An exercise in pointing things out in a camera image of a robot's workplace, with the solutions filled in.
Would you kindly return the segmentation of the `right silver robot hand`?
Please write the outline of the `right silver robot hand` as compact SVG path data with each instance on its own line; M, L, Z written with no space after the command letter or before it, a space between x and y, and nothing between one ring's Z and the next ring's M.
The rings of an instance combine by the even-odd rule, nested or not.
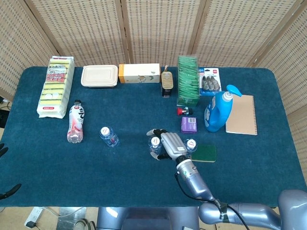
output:
M171 159L177 164L188 159L187 148L177 133L165 129L152 129L146 135L151 137L150 154L154 159Z

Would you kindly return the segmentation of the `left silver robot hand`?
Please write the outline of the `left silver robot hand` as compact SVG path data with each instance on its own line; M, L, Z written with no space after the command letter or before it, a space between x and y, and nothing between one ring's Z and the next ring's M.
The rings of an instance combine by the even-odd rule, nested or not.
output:
M8 151L8 147L4 147L4 143L0 144L0 156L2 157L7 151ZM0 195L0 199L6 199L10 196L12 196L13 194L15 194L20 188L21 188L22 184L16 184L13 188L11 188L9 191L3 193Z

